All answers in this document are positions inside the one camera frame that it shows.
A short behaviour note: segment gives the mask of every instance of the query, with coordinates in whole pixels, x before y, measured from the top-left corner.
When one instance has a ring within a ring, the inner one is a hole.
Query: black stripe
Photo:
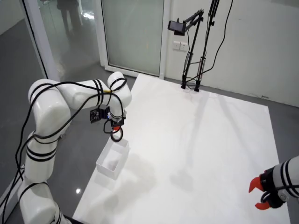
[[[289,182],[289,185],[293,185],[291,182],[291,179],[290,179],[290,175],[289,175],[289,162],[290,162],[290,160],[288,160],[285,164],[285,174],[286,174],[286,178]],[[291,188],[291,189],[295,192],[295,194],[297,194],[296,197],[299,197],[298,191],[295,188]]]
[[[46,182],[41,182],[41,183],[32,183],[32,184],[30,184],[29,186],[27,186],[23,191],[22,191],[22,193],[21,193],[21,195],[20,195],[20,198],[19,198],[19,201],[21,200],[21,198],[22,198],[22,196],[23,196],[23,194],[25,194],[25,192],[27,191],[27,190],[29,190],[31,187],[33,187],[33,186],[36,186],[36,185],[38,185],[38,184],[46,184],[47,186],[48,186],[48,184],[46,183]]]
[[[54,141],[50,141],[50,142],[41,142],[41,141],[37,140],[37,138],[34,137],[34,135],[33,135],[33,138],[34,138],[34,140],[37,141],[39,144],[51,144],[51,143],[54,143],[54,142],[56,142],[56,141],[59,140],[59,137],[58,137],[58,139],[56,139],[56,140],[54,140]]]
[[[51,156],[51,157],[48,157],[48,158],[45,158],[45,159],[38,159],[38,158],[34,158],[32,155],[30,155],[28,152],[26,153],[27,156],[32,159],[33,161],[36,161],[36,162],[46,162],[46,161],[49,161],[50,159],[52,159],[55,155],[56,155],[56,151],[55,153]]]
[[[98,86],[97,82],[94,80],[93,80],[93,82],[94,82],[95,86],[97,87],[97,91],[98,91],[98,102],[96,104],[96,106],[97,106],[97,105],[99,105],[99,102],[100,102],[100,91],[99,91],[99,86]]]
[[[56,224],[60,224],[60,222],[61,222],[61,211],[59,209],[59,217],[58,217]]]
[[[32,91],[32,93],[31,93],[31,95],[30,95],[30,102],[31,102],[31,99],[32,99],[32,97],[33,97],[33,94],[34,94],[39,88],[41,88],[41,87],[43,87],[43,86],[45,86],[45,85],[52,85],[52,84],[50,84],[50,83],[43,83],[43,84],[40,84],[39,86],[37,86],[37,87]]]
[[[98,79],[96,79],[96,81],[98,81],[98,83],[99,83],[99,86],[100,86],[100,90],[101,90],[101,103],[100,103],[100,105],[99,106],[101,106],[102,105],[102,103],[103,103],[103,98],[104,98],[104,95],[103,95],[103,86],[102,86],[102,83],[100,82],[100,80],[98,80]]]
[[[284,164],[285,164],[285,162],[284,162],[284,163],[281,165],[281,167],[280,167],[280,177],[281,177],[281,180],[282,180],[282,184],[283,184],[284,186],[287,186],[286,183],[285,183],[285,178],[284,178],[284,169],[283,169]],[[287,191],[291,196],[295,197],[294,194],[293,194],[289,189],[286,189],[286,191]]]
[[[27,150],[28,150],[31,154],[33,154],[34,156],[38,156],[38,157],[47,157],[47,156],[50,156],[50,155],[52,155],[53,153],[56,152],[56,148],[55,148],[53,151],[49,152],[49,153],[35,153],[35,152],[33,152],[29,147],[27,147]]]

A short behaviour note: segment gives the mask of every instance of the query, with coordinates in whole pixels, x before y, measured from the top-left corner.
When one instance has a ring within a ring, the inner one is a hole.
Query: black stand
[[[208,28],[207,28],[207,31],[206,31],[205,46],[204,46],[204,50],[203,50],[203,53],[202,53],[202,57],[200,57],[199,67],[198,67],[198,71],[197,71],[196,85],[195,85],[195,88],[194,88],[194,91],[196,91],[196,92],[199,92],[199,87],[200,87],[200,83],[201,83],[201,80],[202,80],[202,74],[204,72],[203,70],[204,70],[205,62],[206,62],[207,40],[209,38],[211,26],[214,26],[214,24],[215,24],[215,21],[213,21],[213,18],[216,15],[216,11],[217,11],[217,8],[218,8],[218,5],[219,5],[219,1],[220,0],[212,0],[212,4],[211,4],[211,7],[210,7],[210,11],[209,11],[209,15],[208,15],[210,17],[210,21],[209,21]]]
[[[197,38],[197,34],[198,34],[199,25],[200,25],[200,22],[203,21],[203,17],[202,17],[203,13],[204,13],[204,11],[201,9],[201,10],[197,11],[194,15],[189,17],[188,19],[184,20],[183,23],[180,23],[179,19],[178,19],[176,22],[169,21],[169,24],[168,24],[168,29],[171,31],[174,31],[174,35],[180,35],[180,36],[185,36],[185,32],[188,31],[192,26],[195,26],[197,24],[191,51],[188,52],[187,58],[186,58],[186,61],[184,64],[184,71],[183,71],[182,85],[181,85],[182,89],[186,88],[186,84],[187,84],[186,78],[187,78],[187,74],[188,74],[191,60],[193,57],[193,50],[194,50],[194,46],[195,46],[195,42],[196,42],[196,38]]]
[[[185,30],[185,31],[188,31],[188,29],[190,29],[190,27],[195,26],[197,24],[195,35],[194,35],[194,39],[193,39],[193,43],[192,43],[192,46],[191,46],[191,51],[188,52],[187,58],[186,58],[186,61],[185,61],[185,65],[184,65],[184,71],[183,71],[183,76],[182,76],[182,85],[181,85],[182,89],[186,88],[186,84],[187,84],[186,78],[187,78],[188,71],[189,71],[190,64],[191,64],[192,57],[193,57],[193,51],[194,51],[194,46],[195,46],[195,42],[196,42],[198,30],[199,30],[199,25],[200,25],[200,22],[203,21],[202,15],[203,15],[203,10],[199,10],[196,14],[194,14],[193,16],[191,16],[190,17],[191,18],[191,22],[186,27],[186,30]],[[183,23],[186,23],[186,22],[190,21],[190,18],[188,18],[187,20],[185,20]]]

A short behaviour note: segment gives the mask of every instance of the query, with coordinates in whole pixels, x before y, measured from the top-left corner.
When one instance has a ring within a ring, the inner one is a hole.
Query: door frame
[[[60,81],[37,0],[19,0],[30,32],[36,55],[48,79]]]
[[[107,52],[107,43],[105,36],[105,28],[104,28],[104,19],[103,19],[103,11],[102,11],[102,0],[94,0],[94,8],[95,10],[95,22],[96,22],[96,33],[98,38],[98,47],[100,53],[100,63],[101,66],[105,68],[105,70],[116,72],[120,71],[124,75],[137,77],[140,72],[127,70],[124,68],[114,67],[109,65],[108,61],[108,52]],[[162,39],[161,39],[161,55],[160,55],[160,71],[159,78],[164,79],[165,77],[165,69],[166,69],[166,58],[167,58],[167,40],[168,40],[168,30],[167,26],[170,19],[170,10],[171,10],[171,0],[164,0],[164,8],[163,8],[163,21],[162,21]]]

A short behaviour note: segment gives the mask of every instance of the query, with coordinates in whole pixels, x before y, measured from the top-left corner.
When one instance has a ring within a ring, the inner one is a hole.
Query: white wall
[[[0,35],[23,18],[19,0],[0,0]]]
[[[211,28],[205,69],[214,61],[223,38],[230,0],[221,0]],[[186,19],[198,9],[205,11],[199,28],[193,62],[202,55],[206,16],[211,0],[173,0],[171,19]],[[193,40],[195,27],[190,30]],[[186,52],[171,47],[185,37],[169,33],[166,77],[181,80]],[[188,76],[195,76],[192,65]],[[234,0],[228,20],[227,36],[217,56],[215,67],[203,76],[203,85],[299,106],[299,1]]]

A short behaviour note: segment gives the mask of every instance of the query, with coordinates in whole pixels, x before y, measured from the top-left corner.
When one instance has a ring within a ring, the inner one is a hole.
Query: glass door
[[[100,52],[105,69],[164,78],[170,0],[99,2]]]
[[[94,0],[23,0],[50,79],[84,81],[100,64]]]

